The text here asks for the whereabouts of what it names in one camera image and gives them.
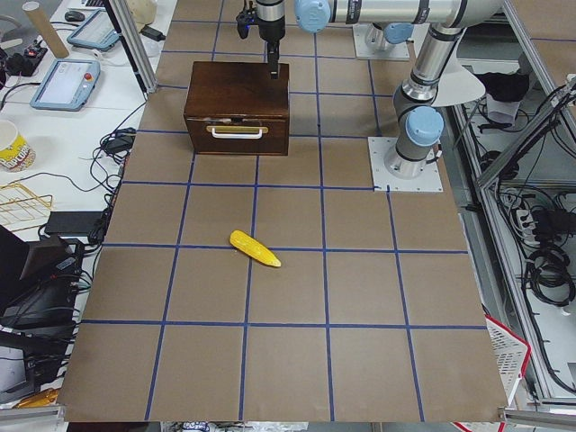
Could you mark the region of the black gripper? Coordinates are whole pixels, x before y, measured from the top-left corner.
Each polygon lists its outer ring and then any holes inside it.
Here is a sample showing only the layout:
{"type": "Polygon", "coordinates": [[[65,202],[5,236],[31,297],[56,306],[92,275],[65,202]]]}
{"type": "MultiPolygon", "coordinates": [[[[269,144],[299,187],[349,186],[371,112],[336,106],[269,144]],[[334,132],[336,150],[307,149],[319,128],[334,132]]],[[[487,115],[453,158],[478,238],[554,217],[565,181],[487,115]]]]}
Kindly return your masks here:
{"type": "Polygon", "coordinates": [[[284,0],[256,0],[256,23],[260,37],[269,43],[269,73],[279,77],[279,41],[285,35],[284,0]]]}

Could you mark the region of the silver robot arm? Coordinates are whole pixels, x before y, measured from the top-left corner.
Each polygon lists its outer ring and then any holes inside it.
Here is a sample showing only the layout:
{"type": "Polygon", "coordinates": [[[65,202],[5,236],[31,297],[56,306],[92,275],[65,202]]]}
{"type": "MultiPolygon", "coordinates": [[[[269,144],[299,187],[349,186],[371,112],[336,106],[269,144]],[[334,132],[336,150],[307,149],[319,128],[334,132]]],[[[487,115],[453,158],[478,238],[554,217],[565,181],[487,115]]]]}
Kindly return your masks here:
{"type": "Polygon", "coordinates": [[[394,135],[384,157],[387,172],[412,180],[421,175],[445,120],[435,100],[466,29],[500,10],[500,1],[297,1],[296,24],[313,42],[316,118],[323,143],[368,135],[394,135]],[[355,57],[358,24],[385,37],[392,24],[421,29],[421,47],[408,60],[355,57]]]}
{"type": "MultiPolygon", "coordinates": [[[[320,32],[337,11],[329,1],[295,1],[298,25],[306,32],[320,32]]],[[[280,41],[285,35],[284,1],[245,1],[236,17],[238,36],[245,39],[251,26],[258,28],[265,42],[266,62],[272,79],[280,76],[280,41]]],[[[414,24],[407,22],[373,22],[365,30],[364,44],[372,51],[386,51],[403,44],[413,33],[414,24]]]]}

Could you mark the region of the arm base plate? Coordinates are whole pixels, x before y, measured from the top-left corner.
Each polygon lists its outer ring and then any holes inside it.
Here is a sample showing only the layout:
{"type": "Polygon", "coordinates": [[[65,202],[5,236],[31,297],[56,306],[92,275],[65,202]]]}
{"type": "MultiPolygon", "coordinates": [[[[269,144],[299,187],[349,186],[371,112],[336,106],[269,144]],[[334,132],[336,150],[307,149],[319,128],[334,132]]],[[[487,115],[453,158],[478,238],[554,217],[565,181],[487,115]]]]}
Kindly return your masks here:
{"type": "Polygon", "coordinates": [[[358,23],[353,26],[358,59],[408,61],[408,40],[414,25],[407,22],[358,23]]]}
{"type": "Polygon", "coordinates": [[[396,151],[396,137],[369,137],[368,148],[376,192],[442,193],[437,159],[431,149],[419,162],[403,160],[396,151]]]}

